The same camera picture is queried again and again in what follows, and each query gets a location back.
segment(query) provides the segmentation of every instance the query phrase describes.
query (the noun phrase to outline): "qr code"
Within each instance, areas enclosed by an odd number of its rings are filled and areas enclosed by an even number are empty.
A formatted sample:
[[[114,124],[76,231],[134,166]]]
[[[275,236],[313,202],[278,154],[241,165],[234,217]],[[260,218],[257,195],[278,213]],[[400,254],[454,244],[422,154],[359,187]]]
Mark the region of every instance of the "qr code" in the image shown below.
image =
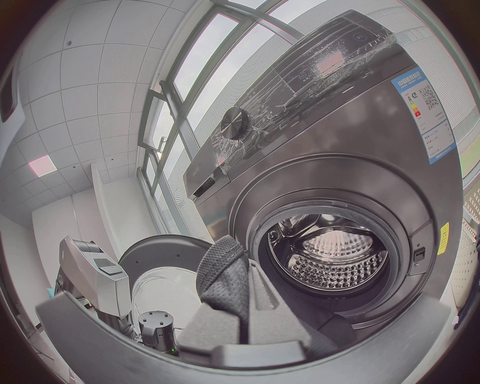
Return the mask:
[[[421,88],[419,92],[423,97],[423,101],[425,101],[429,111],[438,105],[437,96],[435,96],[435,93],[433,93],[433,89],[430,87],[430,85]]]

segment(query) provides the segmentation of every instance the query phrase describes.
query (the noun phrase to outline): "yellow warning label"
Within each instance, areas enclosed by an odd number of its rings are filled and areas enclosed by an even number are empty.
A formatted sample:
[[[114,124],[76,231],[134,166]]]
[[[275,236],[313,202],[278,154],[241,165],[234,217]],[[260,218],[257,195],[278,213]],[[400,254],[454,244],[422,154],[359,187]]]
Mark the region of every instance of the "yellow warning label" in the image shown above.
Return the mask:
[[[440,245],[438,246],[437,255],[441,255],[447,249],[449,227],[449,223],[446,223],[442,228],[440,228]]]

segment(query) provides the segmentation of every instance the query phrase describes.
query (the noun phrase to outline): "white wall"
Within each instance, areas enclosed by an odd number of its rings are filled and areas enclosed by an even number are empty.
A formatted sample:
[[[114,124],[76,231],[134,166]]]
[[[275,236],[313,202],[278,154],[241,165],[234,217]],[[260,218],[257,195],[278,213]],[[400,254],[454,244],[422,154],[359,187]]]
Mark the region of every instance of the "white wall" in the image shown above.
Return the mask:
[[[40,207],[33,211],[32,219],[40,259],[52,287],[60,267],[59,244],[66,236],[94,241],[115,258],[93,188]]]
[[[32,212],[38,253],[53,288],[59,272],[59,245],[67,236],[81,240],[73,210],[72,196],[44,205]]]
[[[93,188],[72,195],[80,240],[94,241],[103,252],[115,259],[115,253],[103,226]]]
[[[117,259],[137,241],[158,235],[137,177],[103,184],[92,167],[98,207]]]
[[[37,325],[35,307],[48,299],[50,284],[40,261],[34,233],[3,215],[0,215],[0,232],[13,286],[30,322]]]

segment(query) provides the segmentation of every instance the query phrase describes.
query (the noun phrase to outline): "window frame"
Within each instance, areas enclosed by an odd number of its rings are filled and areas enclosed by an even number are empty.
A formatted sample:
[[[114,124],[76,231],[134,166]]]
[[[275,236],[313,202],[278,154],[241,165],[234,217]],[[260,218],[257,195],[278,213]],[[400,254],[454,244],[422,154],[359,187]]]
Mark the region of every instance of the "window frame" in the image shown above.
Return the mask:
[[[148,177],[146,176],[146,164],[149,158],[152,159],[152,165],[154,165],[154,169],[156,170],[155,177],[152,182],[152,187],[150,188],[150,196],[152,197],[154,204],[156,204],[156,214],[161,216],[161,210],[158,206],[158,201],[155,199],[155,191],[157,187],[159,187],[161,194],[163,195],[165,202],[167,203],[170,214],[172,215],[173,220],[177,225],[177,228],[182,235],[187,236],[191,236],[191,233],[188,231],[184,219],[181,216],[177,205],[175,204],[170,188],[168,187],[167,179],[165,178],[165,174],[163,173],[163,168],[168,159],[172,146],[177,139],[177,135],[180,136],[190,161],[195,157],[195,155],[200,149],[198,141],[193,133],[193,129],[191,128],[187,120],[187,115],[190,109],[192,108],[197,97],[199,96],[207,82],[210,80],[213,73],[217,70],[219,65],[233,50],[233,48],[235,48],[235,46],[244,38],[244,36],[249,33],[250,30],[252,30],[256,25],[260,24],[263,27],[266,27],[267,29],[271,30],[272,32],[279,35],[281,38],[287,40],[288,42],[295,42],[299,38],[303,37],[303,35],[296,29],[268,15],[268,12],[280,6],[284,2],[284,0],[267,0],[257,9],[252,9],[231,1],[211,1],[213,3],[212,8],[201,19],[201,21],[198,23],[198,25],[194,28],[194,30],[188,37],[183,48],[180,50],[180,53],[174,60],[173,66],[168,75],[166,76],[166,79],[159,82],[161,93],[156,92],[152,89],[149,89],[149,91],[147,92],[147,97],[142,112],[138,138],[138,145],[142,148],[145,148],[145,156],[141,175],[144,177],[147,186],[149,186],[149,183]],[[177,76],[181,65],[183,64],[187,55],[190,53],[190,50],[197,41],[198,37],[217,14],[229,17],[232,20],[237,21],[238,24],[230,31],[230,33],[224,38],[222,43],[220,43],[220,45],[216,48],[215,52],[208,59],[204,67],[200,70],[197,78],[190,87],[188,94],[185,95],[185,99],[183,99],[180,95],[180,92],[175,86],[174,79]],[[158,155],[158,148],[153,148],[152,146],[143,143],[146,129],[146,121],[148,118],[148,113],[150,111],[153,97],[158,97],[159,99],[166,102],[174,121],[172,129],[168,134],[167,141],[165,142],[164,150],[160,156]],[[164,228],[168,229],[164,218],[161,217],[160,219]]]

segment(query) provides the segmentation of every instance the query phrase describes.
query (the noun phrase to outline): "protective plastic film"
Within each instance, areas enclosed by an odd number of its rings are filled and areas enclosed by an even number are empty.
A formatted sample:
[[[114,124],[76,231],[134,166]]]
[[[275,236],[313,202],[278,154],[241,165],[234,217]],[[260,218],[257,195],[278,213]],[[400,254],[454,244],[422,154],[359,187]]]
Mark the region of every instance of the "protective plastic film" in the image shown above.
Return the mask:
[[[218,126],[211,135],[224,173],[272,132],[293,126],[299,115],[396,42],[392,32],[356,11],[347,11],[299,40],[239,99],[251,126],[239,140],[225,139]]]

